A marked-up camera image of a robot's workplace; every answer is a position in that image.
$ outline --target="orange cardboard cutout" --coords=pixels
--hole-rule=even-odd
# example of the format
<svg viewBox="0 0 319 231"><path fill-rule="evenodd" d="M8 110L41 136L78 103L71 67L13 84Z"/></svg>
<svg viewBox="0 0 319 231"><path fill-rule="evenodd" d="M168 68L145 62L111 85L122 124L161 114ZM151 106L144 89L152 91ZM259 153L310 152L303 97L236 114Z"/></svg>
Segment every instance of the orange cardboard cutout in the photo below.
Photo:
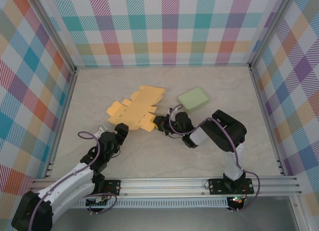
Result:
<svg viewBox="0 0 319 231"><path fill-rule="evenodd" d="M111 116L108 121L112 124L126 124L130 130L142 128L151 131L154 128L153 120L157 104L165 93L164 88L148 85L140 86L140 90L131 95L131 100L124 99L122 103L115 101L108 108L107 113Z"/></svg>

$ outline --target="beige floor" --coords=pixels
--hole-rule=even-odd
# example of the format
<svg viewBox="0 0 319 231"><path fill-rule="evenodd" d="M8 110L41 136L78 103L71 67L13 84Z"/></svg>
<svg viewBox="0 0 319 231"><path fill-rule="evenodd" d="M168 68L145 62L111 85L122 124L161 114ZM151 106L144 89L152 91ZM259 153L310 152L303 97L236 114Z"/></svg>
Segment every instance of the beige floor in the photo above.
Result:
<svg viewBox="0 0 319 231"><path fill-rule="evenodd" d="M166 88L156 114L166 114L177 96L197 86L210 102L190 114L193 125L217 109L228 113L247 128L243 166L261 176L279 175L279 169L247 67L165 67L80 70L55 158L52 178L69 172L94 146L77 137L81 130L95 133L107 122L107 108L138 90L140 85ZM196 149L157 130L130 131L121 155L102 172L108 178L219 177L224 172L222 151L212 141Z"/></svg>

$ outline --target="green box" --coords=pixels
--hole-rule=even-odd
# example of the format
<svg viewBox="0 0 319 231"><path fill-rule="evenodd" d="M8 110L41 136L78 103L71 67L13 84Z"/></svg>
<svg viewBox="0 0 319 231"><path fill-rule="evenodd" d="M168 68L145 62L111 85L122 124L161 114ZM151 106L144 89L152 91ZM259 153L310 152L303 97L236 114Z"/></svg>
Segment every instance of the green box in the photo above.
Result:
<svg viewBox="0 0 319 231"><path fill-rule="evenodd" d="M209 97L200 87L197 87L180 95L178 100L184 106L184 110L189 114L206 105L209 102Z"/></svg>

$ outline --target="light green box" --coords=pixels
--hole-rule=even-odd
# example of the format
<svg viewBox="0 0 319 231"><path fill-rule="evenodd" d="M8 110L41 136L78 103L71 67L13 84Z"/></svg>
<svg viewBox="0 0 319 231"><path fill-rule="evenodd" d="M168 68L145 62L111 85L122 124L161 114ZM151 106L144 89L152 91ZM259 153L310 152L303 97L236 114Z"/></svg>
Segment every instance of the light green box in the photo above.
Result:
<svg viewBox="0 0 319 231"><path fill-rule="evenodd" d="M180 95L178 100L184 106L184 110L189 114L206 105L209 102L209 97L201 88L197 87Z"/></svg>

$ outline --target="marble surface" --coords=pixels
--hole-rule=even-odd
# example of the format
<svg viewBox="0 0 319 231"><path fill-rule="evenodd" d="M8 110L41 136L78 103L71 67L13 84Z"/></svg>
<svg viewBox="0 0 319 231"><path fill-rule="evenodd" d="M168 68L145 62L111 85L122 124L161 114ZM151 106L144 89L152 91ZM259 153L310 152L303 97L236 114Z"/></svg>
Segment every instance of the marble surface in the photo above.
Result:
<svg viewBox="0 0 319 231"><path fill-rule="evenodd" d="M166 88L155 114L166 114L177 96L200 86L210 97L207 105L190 114L193 125L220 109L247 128L243 167L260 176L279 175L256 93L247 67L109 68L79 71L70 108L54 162L52 178L68 173L95 145L77 132L95 133L107 122L107 108L123 101L140 85ZM219 177L224 173L222 151L206 140L196 149L154 129L130 131L120 156L102 172L108 178Z"/></svg>

